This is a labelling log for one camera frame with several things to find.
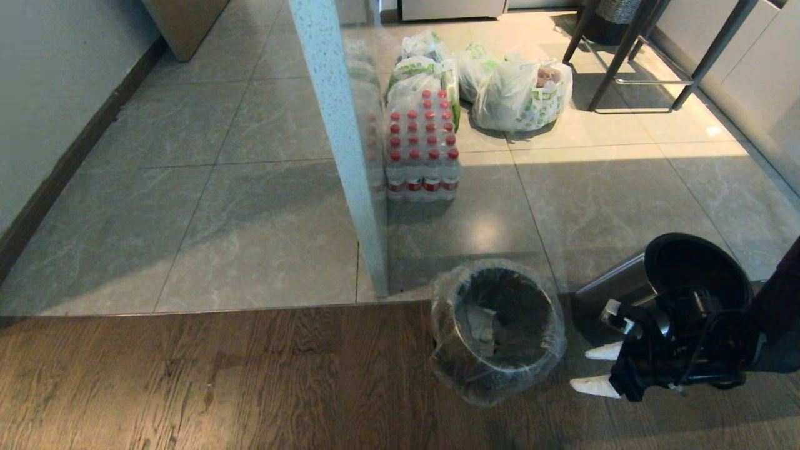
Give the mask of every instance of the metal chair leg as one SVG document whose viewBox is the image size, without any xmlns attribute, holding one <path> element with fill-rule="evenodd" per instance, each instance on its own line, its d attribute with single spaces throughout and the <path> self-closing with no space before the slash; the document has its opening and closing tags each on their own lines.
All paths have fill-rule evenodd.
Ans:
<svg viewBox="0 0 800 450">
<path fill-rule="evenodd" d="M 642 0 L 642 4 L 639 6 L 639 9 L 636 10 L 634 20 L 631 21 L 630 25 L 628 26 L 628 30 L 625 32 L 625 35 L 622 36 L 622 41 L 619 44 L 617 53 L 614 55 L 614 60 L 611 62 L 608 70 L 606 71 L 605 78 L 603 78 L 603 80 L 600 82 L 600 86 L 598 86 L 592 101 L 589 103 L 590 111 L 594 111 L 597 108 L 600 100 L 602 100 L 602 96 L 606 93 L 606 90 L 608 90 L 608 86 L 612 81 L 614 81 L 614 77 L 617 76 L 619 68 L 622 66 L 622 63 L 625 62 L 625 58 L 627 58 L 628 53 L 630 53 L 630 49 L 634 46 L 636 40 L 639 38 L 639 34 L 645 27 L 646 18 L 653 10 L 655 3 L 655 0 Z"/>
<path fill-rule="evenodd" d="M 675 103 L 672 104 L 673 110 L 681 109 L 683 103 L 686 102 L 694 90 L 697 89 L 700 82 L 706 77 L 708 71 L 717 61 L 717 58 L 719 58 L 719 55 L 725 50 L 728 42 L 734 38 L 734 35 L 739 31 L 739 28 L 747 19 L 747 16 L 750 15 L 750 12 L 755 8 L 757 2 L 758 0 L 739 0 L 739 3 L 736 4 L 733 12 L 730 13 L 728 20 L 725 22 L 725 25 L 722 26 L 714 42 L 711 43 L 708 52 L 702 57 L 702 61 L 698 64 L 697 69 L 694 70 L 692 74 L 693 83 L 684 87 L 681 94 L 675 99 Z"/>
<path fill-rule="evenodd" d="M 583 34 L 586 32 L 586 28 L 589 26 L 589 20 L 591 20 L 592 15 L 594 15 L 594 12 L 598 9 L 599 5 L 600 0 L 588 0 L 586 6 L 584 6 L 581 20 L 578 21 L 578 25 L 575 27 L 575 32 L 572 34 L 570 46 L 566 48 L 566 53 L 564 54 L 564 64 L 570 62 L 575 50 L 578 49 L 578 45 L 581 43 L 581 39 L 583 39 Z"/>
<path fill-rule="evenodd" d="M 659 0 L 658 4 L 655 7 L 655 10 L 650 15 L 650 18 L 647 19 L 647 26 L 645 27 L 645 31 L 642 33 L 642 36 L 645 38 L 650 38 L 650 35 L 653 34 L 653 30 L 655 30 L 656 25 L 658 24 L 658 20 L 661 19 L 661 16 L 664 15 L 664 11 L 670 5 L 670 0 Z M 628 61 L 633 61 L 636 58 L 636 55 L 639 54 L 639 51 L 644 46 L 644 42 L 639 39 L 634 46 L 634 49 L 630 51 L 630 55 L 628 55 Z"/>
</svg>

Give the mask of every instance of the tile floor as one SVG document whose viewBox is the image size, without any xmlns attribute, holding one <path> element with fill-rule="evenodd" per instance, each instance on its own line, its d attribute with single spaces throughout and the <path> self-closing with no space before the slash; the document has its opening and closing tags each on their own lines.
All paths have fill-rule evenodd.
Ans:
<svg viewBox="0 0 800 450">
<path fill-rule="evenodd" d="M 574 14 L 347 28 L 386 80 L 403 36 L 560 58 Z M 422 299 L 440 271 L 502 257 L 573 291 L 661 233 L 700 235 L 752 279 L 800 235 L 800 199 L 702 94 L 612 88 L 613 49 L 573 59 L 573 104 L 547 130 L 458 133 L 452 204 L 390 206 L 389 299 L 376 299 L 302 49 L 282 0 L 232 0 L 194 59 L 167 53 L 0 287 L 3 315 L 134 314 Z M 644 51 L 625 76 L 668 78 Z"/>
</svg>

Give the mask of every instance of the baseboard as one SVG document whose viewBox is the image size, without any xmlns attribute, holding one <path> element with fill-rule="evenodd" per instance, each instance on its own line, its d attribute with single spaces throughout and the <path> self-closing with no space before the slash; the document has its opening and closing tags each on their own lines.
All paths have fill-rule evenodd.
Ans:
<svg viewBox="0 0 800 450">
<path fill-rule="evenodd" d="M 158 38 L 150 46 L 122 80 L 119 87 L 109 95 L 100 109 L 83 127 L 80 135 L 66 149 L 53 171 L 30 197 L 28 203 L 0 238 L 0 283 L 5 281 L 47 212 L 50 211 L 66 184 L 72 179 L 72 175 L 86 159 L 94 144 L 116 119 L 122 105 L 133 96 L 165 50 L 164 38 Z"/>
</svg>

